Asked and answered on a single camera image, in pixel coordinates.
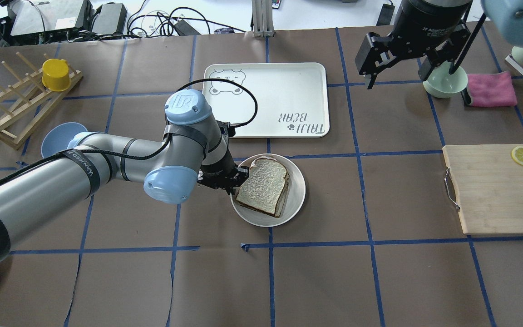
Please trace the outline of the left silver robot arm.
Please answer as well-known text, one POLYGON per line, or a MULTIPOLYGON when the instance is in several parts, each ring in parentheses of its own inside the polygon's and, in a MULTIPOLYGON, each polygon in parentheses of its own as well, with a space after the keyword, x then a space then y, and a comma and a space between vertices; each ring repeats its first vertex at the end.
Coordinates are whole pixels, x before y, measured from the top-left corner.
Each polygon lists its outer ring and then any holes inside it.
POLYGON ((75 133, 64 148, 0 179, 0 262, 14 246, 114 179, 143 184, 149 197, 185 202, 197 184, 234 194, 249 176, 228 147, 231 125, 216 120, 201 91, 164 104, 160 142, 104 132, 75 133))

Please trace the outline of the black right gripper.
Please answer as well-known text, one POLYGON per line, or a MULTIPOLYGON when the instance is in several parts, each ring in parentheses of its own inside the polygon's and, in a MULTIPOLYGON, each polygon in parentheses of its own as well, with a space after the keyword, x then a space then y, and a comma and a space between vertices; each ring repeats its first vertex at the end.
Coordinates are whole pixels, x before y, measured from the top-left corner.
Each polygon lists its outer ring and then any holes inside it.
POLYGON ((480 16, 473 32, 467 28, 471 0, 403 0, 395 24, 387 36, 366 34, 355 56, 359 75, 372 89, 376 77, 398 62, 423 57, 419 67, 422 82, 430 76, 452 74, 460 66, 486 21, 480 16))

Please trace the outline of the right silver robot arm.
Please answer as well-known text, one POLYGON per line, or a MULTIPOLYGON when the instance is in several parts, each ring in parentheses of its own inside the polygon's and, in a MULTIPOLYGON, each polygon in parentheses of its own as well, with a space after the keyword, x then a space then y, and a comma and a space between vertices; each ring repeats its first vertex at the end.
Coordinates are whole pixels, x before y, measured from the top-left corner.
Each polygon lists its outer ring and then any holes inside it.
POLYGON ((489 18, 510 44, 523 47, 523 0, 483 0, 483 15, 473 31, 466 25, 470 0, 403 0, 387 36, 367 33, 355 65, 368 89, 385 69, 408 59, 424 58, 422 81, 445 62, 459 68, 483 22, 489 18))

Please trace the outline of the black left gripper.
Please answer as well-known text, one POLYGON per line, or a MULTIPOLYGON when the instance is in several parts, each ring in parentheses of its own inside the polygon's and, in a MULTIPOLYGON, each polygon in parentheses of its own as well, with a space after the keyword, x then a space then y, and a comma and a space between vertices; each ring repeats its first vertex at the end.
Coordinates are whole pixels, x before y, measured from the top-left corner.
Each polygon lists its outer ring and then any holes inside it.
POLYGON ((233 157, 224 157, 211 165, 201 165, 197 183, 211 189, 235 192, 249 178, 249 166, 239 166, 233 157))

